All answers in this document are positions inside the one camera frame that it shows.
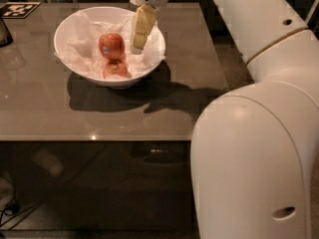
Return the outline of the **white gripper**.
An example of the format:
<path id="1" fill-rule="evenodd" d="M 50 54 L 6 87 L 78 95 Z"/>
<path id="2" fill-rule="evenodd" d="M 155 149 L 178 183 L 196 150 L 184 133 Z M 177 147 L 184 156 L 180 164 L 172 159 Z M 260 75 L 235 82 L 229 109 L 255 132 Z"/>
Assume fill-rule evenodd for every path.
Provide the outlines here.
<path id="1" fill-rule="evenodd" d="M 155 8 L 164 6 L 168 0 L 130 0 L 130 2 L 140 6 L 134 17 L 130 46 L 131 52 L 139 55 L 157 21 L 158 14 Z"/>

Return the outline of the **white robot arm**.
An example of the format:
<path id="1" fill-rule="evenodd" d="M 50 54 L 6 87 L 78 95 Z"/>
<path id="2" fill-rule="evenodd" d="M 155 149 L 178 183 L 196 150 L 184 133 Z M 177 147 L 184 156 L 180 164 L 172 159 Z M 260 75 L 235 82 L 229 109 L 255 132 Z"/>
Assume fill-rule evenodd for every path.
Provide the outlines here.
<path id="1" fill-rule="evenodd" d="M 208 105 L 192 133 L 200 239 L 311 239 L 319 42 L 285 0 L 213 0 L 252 85 Z"/>

